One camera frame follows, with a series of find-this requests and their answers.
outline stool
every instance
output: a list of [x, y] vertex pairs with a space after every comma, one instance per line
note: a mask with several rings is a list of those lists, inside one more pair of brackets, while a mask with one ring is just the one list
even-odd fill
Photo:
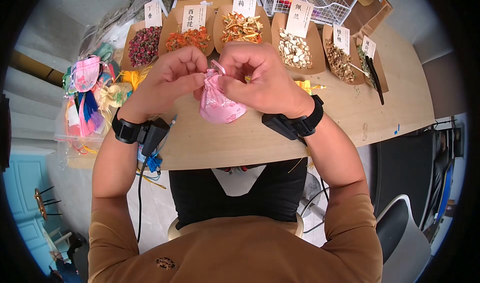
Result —
[[44, 220], [47, 220], [48, 218], [48, 215], [62, 215], [62, 214], [48, 214], [47, 211], [45, 210], [45, 206], [48, 206], [48, 205], [51, 205], [51, 204], [56, 204], [58, 202], [61, 202], [61, 200], [59, 201], [55, 201], [55, 199], [50, 199], [50, 200], [46, 200], [44, 201], [42, 199], [42, 193], [48, 191], [48, 190], [51, 190], [52, 188], [54, 188], [54, 186], [40, 192], [39, 189], [35, 189], [35, 195], [33, 195], [33, 198], [36, 200], [36, 203], [38, 205], [38, 210], [40, 211], [40, 214], [42, 214], [42, 217]]
[[[295, 213], [295, 215], [297, 216], [297, 231], [295, 232], [295, 236], [297, 236], [299, 238], [302, 238], [302, 236], [303, 236], [303, 219], [300, 217], [300, 214]], [[169, 241], [181, 236], [180, 232], [175, 227], [178, 224], [178, 222], [179, 222], [179, 219], [176, 218], [172, 221], [172, 223], [170, 224], [170, 227], [168, 227], [168, 231], [167, 231], [166, 235], [168, 236]]]

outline embroidered patch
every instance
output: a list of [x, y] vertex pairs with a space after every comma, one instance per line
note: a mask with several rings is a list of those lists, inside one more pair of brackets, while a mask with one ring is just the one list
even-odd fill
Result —
[[157, 267], [162, 267], [167, 270], [177, 268], [177, 263], [174, 263], [170, 258], [167, 257], [157, 258], [155, 259], [155, 262]]

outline pink sachet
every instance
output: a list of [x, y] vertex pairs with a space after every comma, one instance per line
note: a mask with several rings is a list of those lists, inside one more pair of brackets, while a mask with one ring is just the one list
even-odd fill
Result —
[[[222, 74], [213, 68], [214, 65]], [[200, 115], [213, 124], [230, 123], [247, 111], [247, 106], [225, 97], [222, 88], [218, 85], [219, 77], [223, 75], [225, 75], [225, 69], [212, 60], [212, 69], [207, 70], [203, 80], [205, 86], [201, 94]]]

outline white floor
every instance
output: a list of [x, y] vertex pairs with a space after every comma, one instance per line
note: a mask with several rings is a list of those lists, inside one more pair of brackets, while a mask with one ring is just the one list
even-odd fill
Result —
[[[367, 181], [375, 181], [375, 174], [372, 170], [376, 169], [375, 162], [372, 162], [372, 147], [363, 146], [357, 148], [360, 158], [367, 175]], [[79, 232], [83, 236], [88, 236], [88, 226], [90, 225], [90, 205], [92, 200], [92, 170], [91, 169], [73, 169], [58, 167], [56, 153], [47, 155], [46, 157], [48, 176], [51, 185], [55, 186], [55, 198], [62, 200], [58, 203], [58, 210], [63, 213], [63, 220], [68, 224], [69, 228], [75, 232]], [[222, 185], [225, 193], [231, 196], [242, 195], [254, 184], [256, 178], [263, 171], [264, 166], [251, 169], [244, 173], [235, 172], [232, 175], [228, 173], [213, 170], [215, 176]], [[311, 173], [320, 178], [314, 169]], [[141, 186], [141, 239], [139, 250], [141, 253], [167, 242], [167, 230], [171, 222], [177, 217], [175, 205], [173, 203], [170, 191], [169, 173], [162, 171], [160, 179], [157, 183], [166, 187], [166, 190], [142, 181]], [[131, 219], [135, 231], [138, 229], [138, 177], [133, 183], [128, 195], [128, 203]], [[327, 208], [325, 197], [321, 197], [319, 206], [323, 209]], [[305, 230], [320, 223], [321, 220], [314, 214], [310, 214], [304, 218]], [[325, 242], [324, 227], [320, 226], [315, 231], [303, 236], [303, 239], [321, 247]]]

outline black wristband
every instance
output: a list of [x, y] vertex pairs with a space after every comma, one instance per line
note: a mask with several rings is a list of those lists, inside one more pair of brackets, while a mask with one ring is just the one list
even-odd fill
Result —
[[119, 110], [120, 108], [117, 109], [115, 117], [112, 120], [112, 128], [115, 132], [115, 137], [124, 143], [131, 144], [134, 142], [139, 142], [140, 144], [143, 144], [151, 121], [147, 121], [142, 124], [134, 124], [125, 121], [123, 118], [119, 120], [117, 118]]
[[324, 116], [323, 101], [316, 94], [311, 96], [315, 102], [313, 112], [307, 117], [288, 119], [299, 136], [305, 137], [315, 133], [315, 127]]

